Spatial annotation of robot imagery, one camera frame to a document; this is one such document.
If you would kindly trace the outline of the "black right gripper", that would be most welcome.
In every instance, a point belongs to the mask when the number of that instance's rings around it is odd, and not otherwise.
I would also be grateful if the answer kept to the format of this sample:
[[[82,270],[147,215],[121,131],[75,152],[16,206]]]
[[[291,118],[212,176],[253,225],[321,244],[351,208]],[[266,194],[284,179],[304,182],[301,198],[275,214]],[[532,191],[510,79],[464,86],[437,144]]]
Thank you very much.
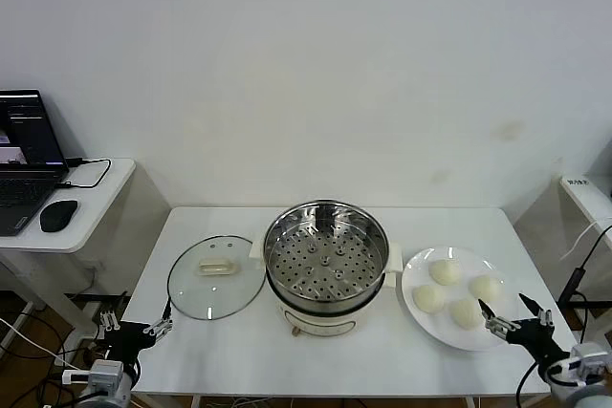
[[[518,296],[533,317],[515,323],[496,315],[482,299],[478,299],[486,329],[495,336],[506,336],[509,344],[523,347],[539,366],[551,366],[569,357],[570,353],[562,350],[553,338],[552,311],[544,310],[523,293]]]

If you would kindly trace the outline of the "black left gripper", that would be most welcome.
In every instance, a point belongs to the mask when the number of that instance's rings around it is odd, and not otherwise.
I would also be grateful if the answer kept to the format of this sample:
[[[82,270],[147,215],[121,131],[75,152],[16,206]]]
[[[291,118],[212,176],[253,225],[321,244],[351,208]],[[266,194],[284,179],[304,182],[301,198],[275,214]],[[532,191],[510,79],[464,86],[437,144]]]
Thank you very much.
[[[155,345],[156,336],[164,336],[171,331],[171,301],[166,301],[162,317],[150,326],[135,322],[120,323],[112,310],[99,314],[99,325],[108,332],[105,334],[105,343],[108,346],[106,359],[135,364],[140,351]]]

